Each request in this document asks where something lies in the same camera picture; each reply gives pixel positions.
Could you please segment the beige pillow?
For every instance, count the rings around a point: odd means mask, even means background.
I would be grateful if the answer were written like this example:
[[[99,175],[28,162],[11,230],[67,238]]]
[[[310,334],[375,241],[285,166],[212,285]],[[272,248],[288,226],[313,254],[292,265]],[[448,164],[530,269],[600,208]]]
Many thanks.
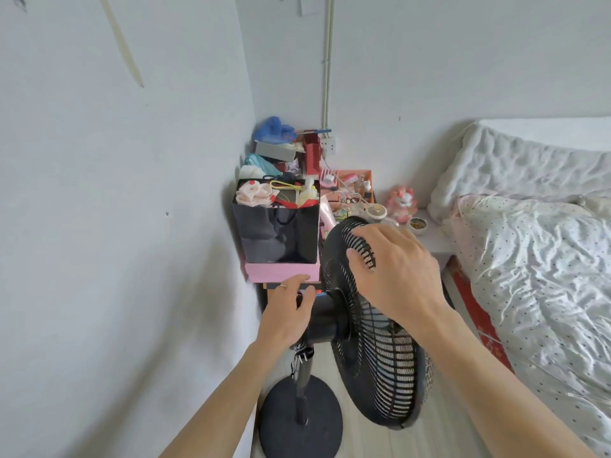
[[[579,197],[577,205],[590,212],[593,216],[611,222],[611,198]]]

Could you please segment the orange storage box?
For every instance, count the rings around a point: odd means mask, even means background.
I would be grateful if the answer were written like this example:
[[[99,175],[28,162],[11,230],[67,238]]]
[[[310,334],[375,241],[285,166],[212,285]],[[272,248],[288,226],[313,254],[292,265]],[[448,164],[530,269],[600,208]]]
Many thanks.
[[[336,170],[334,175],[342,199],[365,204],[376,202],[371,170]]]

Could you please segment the red bed base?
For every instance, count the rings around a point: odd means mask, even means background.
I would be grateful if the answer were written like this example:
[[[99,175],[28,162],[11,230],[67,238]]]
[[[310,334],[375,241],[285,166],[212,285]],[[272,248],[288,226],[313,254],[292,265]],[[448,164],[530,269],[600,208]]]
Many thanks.
[[[467,323],[470,330],[490,353],[514,373],[510,359],[491,322],[488,313],[472,294],[470,281],[455,255],[452,255],[441,273],[444,295],[448,304]]]

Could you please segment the white dotted duvet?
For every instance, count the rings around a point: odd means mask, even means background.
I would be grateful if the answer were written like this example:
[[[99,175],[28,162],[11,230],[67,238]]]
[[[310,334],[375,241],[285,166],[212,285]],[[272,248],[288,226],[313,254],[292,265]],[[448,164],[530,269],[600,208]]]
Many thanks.
[[[468,195],[444,226],[516,377],[611,458],[611,222],[577,203]]]

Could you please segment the black fan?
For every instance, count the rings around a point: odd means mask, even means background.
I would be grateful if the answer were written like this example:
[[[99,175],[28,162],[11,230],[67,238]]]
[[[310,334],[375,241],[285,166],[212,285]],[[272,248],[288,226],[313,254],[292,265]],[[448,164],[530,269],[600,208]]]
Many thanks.
[[[343,435],[341,407],[332,389],[311,374],[315,345],[330,343],[343,385],[358,411],[392,430],[413,425],[432,386],[426,352],[398,323],[357,290],[346,251],[375,268],[370,246],[353,230],[367,225],[348,217],[327,234],[321,253],[323,292],[293,346],[290,376],[267,394],[258,436],[265,458],[335,458]]]

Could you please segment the white quilt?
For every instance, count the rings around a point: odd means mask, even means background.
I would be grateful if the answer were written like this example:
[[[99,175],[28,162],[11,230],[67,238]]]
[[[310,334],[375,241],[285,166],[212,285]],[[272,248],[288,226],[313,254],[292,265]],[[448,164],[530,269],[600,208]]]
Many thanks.
[[[464,195],[611,198],[611,116],[479,120],[456,139],[427,207],[438,223]]]

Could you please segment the person's left hand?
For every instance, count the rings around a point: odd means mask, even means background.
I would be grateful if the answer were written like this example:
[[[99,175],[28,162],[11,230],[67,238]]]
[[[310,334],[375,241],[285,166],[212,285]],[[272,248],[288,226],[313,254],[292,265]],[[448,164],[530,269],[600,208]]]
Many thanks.
[[[294,345],[306,331],[311,314],[300,314],[300,286],[308,275],[295,275],[273,289],[262,314],[256,340],[271,352],[281,353]]]

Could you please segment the white wall pipe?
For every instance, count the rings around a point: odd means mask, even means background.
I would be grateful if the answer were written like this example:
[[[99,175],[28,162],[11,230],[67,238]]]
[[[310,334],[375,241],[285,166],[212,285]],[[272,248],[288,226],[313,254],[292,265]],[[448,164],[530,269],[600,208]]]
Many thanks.
[[[334,11],[335,0],[326,0],[326,24],[325,24],[325,47],[324,47],[324,73],[323,73],[323,128],[329,128],[329,110],[331,102],[331,61],[334,35]]]

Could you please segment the black glossy gift bag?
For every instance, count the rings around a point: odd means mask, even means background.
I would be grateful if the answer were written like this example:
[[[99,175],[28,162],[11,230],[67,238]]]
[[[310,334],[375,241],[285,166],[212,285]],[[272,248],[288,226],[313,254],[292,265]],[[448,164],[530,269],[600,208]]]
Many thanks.
[[[279,190],[269,208],[238,205],[235,195],[232,212],[245,256],[260,252],[282,254],[270,261],[316,262],[320,220],[320,187],[313,179],[292,183],[277,179],[241,179],[270,183]]]

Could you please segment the red box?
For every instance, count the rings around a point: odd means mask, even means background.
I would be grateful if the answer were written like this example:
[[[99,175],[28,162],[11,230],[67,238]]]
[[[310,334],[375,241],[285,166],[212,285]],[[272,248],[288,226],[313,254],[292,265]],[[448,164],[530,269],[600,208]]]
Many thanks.
[[[305,151],[305,175],[319,175],[322,159],[322,146],[319,135],[316,133],[305,133],[302,136],[302,144]]]

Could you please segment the person's right hand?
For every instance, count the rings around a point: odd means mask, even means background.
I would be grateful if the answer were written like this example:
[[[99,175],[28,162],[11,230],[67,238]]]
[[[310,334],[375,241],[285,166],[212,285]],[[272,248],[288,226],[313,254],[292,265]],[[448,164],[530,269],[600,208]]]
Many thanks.
[[[439,264],[409,231],[368,224],[351,231],[373,252],[370,292],[359,292],[372,306],[399,323],[424,346],[451,313],[442,290]]]

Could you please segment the teal cloth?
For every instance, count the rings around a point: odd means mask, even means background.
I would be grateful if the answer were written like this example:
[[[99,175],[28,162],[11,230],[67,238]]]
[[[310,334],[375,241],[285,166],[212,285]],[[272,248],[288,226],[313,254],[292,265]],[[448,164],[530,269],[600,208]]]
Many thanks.
[[[242,167],[245,168],[246,166],[256,167],[261,172],[259,175],[250,177],[264,178],[265,176],[279,177],[283,175],[283,172],[278,170],[271,162],[256,153],[250,153],[246,156]]]

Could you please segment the grey box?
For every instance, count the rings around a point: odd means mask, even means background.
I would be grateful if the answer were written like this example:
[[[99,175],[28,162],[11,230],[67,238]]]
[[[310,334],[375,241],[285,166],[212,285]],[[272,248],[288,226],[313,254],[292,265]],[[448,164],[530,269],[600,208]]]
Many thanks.
[[[256,141],[255,154],[274,162],[290,163],[295,160],[298,152],[298,147],[293,143],[271,144],[263,141]]]

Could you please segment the pink figurine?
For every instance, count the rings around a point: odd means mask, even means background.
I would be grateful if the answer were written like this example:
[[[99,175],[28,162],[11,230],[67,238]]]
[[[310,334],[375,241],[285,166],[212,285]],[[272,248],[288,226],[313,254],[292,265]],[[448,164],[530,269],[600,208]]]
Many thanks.
[[[407,225],[418,211],[414,191],[405,185],[394,186],[387,199],[386,210],[389,218],[399,225]]]

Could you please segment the pink plush flower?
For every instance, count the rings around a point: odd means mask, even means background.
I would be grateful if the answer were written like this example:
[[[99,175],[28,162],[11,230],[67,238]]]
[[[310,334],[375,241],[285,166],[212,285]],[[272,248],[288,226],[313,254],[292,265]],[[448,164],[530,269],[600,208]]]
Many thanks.
[[[237,189],[235,201],[242,206],[269,208],[276,201],[278,194],[279,190],[273,188],[270,183],[250,180]]]

